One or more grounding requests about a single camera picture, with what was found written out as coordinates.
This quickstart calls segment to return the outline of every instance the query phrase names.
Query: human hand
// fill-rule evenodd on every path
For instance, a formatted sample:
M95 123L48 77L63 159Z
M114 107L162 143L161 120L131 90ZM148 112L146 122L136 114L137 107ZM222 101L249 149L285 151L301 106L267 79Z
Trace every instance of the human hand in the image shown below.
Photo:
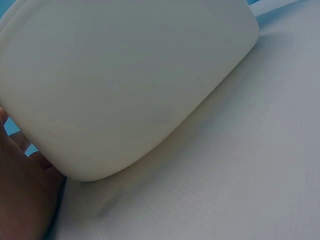
M65 177L39 152L27 157L28 139L8 136L0 107L0 239L38 240L46 233Z

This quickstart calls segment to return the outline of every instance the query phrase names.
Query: plastic container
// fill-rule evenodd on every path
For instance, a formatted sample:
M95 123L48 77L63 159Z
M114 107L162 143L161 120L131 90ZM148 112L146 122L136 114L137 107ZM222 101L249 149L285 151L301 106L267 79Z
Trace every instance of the plastic container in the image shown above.
M0 21L0 105L62 173L101 179L164 140L258 35L246 0L18 0Z

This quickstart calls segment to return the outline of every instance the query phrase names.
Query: white fabric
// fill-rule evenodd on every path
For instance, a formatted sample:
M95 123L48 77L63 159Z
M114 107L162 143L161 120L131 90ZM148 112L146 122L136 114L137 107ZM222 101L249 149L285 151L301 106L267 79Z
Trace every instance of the white fabric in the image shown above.
M68 181L53 239L320 239L320 1L252 9L253 50L143 159Z

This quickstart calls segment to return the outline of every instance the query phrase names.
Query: white surface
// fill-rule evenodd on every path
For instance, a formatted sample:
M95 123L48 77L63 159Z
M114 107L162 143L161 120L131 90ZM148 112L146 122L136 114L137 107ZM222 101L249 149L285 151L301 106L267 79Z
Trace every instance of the white surface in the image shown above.
M55 240L320 239L320 1L268 11L249 55L159 147L67 182Z
M0 23L0 102L57 169L82 181L156 147L259 35L245 0L18 4Z

